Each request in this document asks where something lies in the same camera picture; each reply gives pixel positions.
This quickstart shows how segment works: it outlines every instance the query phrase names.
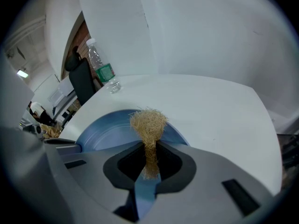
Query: ceiling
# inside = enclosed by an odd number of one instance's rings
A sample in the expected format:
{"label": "ceiling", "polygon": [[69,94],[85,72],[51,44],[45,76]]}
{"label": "ceiling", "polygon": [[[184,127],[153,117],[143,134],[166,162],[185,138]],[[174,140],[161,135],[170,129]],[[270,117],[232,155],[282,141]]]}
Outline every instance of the ceiling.
{"label": "ceiling", "polygon": [[46,0],[29,0],[16,17],[4,41],[15,70],[30,74],[48,62],[44,38]]}

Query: bottle cap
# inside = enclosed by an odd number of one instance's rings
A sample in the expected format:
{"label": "bottle cap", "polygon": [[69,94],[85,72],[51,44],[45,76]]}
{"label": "bottle cap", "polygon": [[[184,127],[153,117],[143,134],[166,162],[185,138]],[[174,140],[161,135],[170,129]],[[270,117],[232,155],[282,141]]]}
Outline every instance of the bottle cap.
{"label": "bottle cap", "polygon": [[91,44],[93,44],[93,43],[96,43],[96,41],[95,41],[94,38],[91,38],[91,39],[89,39],[89,40],[86,41],[86,45],[87,45],[87,46],[89,46],[89,45],[91,45]]}

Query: person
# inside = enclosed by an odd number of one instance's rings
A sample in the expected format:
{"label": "person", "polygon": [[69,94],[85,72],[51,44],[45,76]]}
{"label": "person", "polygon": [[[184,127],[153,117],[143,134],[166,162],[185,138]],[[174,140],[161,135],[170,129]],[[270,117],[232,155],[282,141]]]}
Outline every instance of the person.
{"label": "person", "polygon": [[46,110],[40,103],[30,101],[28,106],[32,112],[31,114],[31,112],[29,111],[30,114],[36,119],[37,122],[48,126],[55,125],[55,121],[51,119],[51,117],[47,114]]}

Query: plastic bottle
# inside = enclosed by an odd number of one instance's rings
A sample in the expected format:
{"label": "plastic bottle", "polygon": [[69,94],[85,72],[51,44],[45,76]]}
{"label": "plastic bottle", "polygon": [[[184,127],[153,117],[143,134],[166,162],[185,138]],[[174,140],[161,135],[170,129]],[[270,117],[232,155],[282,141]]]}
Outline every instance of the plastic bottle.
{"label": "plastic bottle", "polygon": [[106,61],[102,61],[99,53],[96,48],[96,41],[94,38],[91,38],[86,41],[88,46],[88,55],[92,66],[97,73],[100,81],[104,84],[104,86],[109,89],[110,93],[116,93],[121,89],[121,84],[118,79],[115,77],[115,73],[110,65],[110,63]]}

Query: ceiling light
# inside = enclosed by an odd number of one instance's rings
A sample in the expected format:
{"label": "ceiling light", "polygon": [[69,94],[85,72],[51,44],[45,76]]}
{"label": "ceiling light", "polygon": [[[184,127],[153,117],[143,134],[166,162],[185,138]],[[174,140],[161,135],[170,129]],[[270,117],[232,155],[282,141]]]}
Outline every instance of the ceiling light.
{"label": "ceiling light", "polygon": [[17,74],[18,74],[19,76],[21,76],[21,77],[24,77],[24,78],[26,78],[26,77],[28,76],[28,74],[25,73],[25,72],[22,71],[22,70],[19,70],[19,71],[17,72]]}

